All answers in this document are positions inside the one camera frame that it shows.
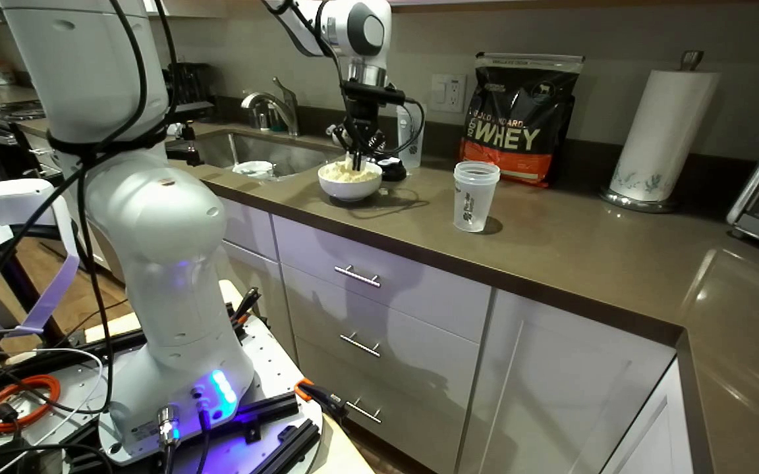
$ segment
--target drawer handle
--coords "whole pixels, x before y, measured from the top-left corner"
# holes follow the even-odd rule
[[[358,274],[358,272],[352,272],[352,265],[331,265],[337,274],[341,274],[341,277],[347,277],[347,278],[354,278],[354,282],[362,282],[362,285],[369,285],[369,286],[381,286],[378,285],[378,274],[373,274],[373,277],[366,277],[366,274]]]
[[[373,420],[373,423],[381,423],[381,418],[378,418],[381,407],[377,407],[377,410],[370,412],[370,410],[360,407],[358,402],[360,402],[360,397],[351,401],[347,407],[354,410],[354,412],[360,412],[360,415],[366,415],[366,418]]]
[[[354,332],[351,332],[351,335],[337,335],[337,336],[339,336],[341,341],[347,341],[347,345],[352,345],[352,348],[358,348],[358,349],[378,358],[378,341],[370,348],[370,345],[354,339]]]

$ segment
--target sink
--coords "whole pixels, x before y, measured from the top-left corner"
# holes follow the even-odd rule
[[[306,169],[318,169],[322,162],[333,161],[339,156],[339,150],[333,147],[310,147],[302,141],[279,141],[239,131],[216,131],[196,137],[195,147],[199,161],[216,169],[232,169],[245,161],[268,161],[273,162],[273,175],[290,175]]]

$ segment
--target brown countertop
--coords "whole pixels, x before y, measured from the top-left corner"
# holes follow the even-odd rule
[[[463,235],[451,226],[448,172],[422,169],[393,194],[339,207],[312,172],[256,185],[182,169],[221,197],[676,345],[698,401],[687,402],[696,470],[759,474],[759,247],[721,224],[499,185],[485,235]]]

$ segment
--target blue light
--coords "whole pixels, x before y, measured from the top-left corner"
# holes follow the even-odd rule
[[[221,410],[221,415],[232,415],[236,410],[236,393],[228,386],[224,370],[212,370],[211,373],[212,382],[212,393],[216,393],[216,410]]]

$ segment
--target paper towel roll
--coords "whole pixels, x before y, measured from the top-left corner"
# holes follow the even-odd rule
[[[635,203],[664,203],[717,90],[717,74],[651,70],[607,190]]]

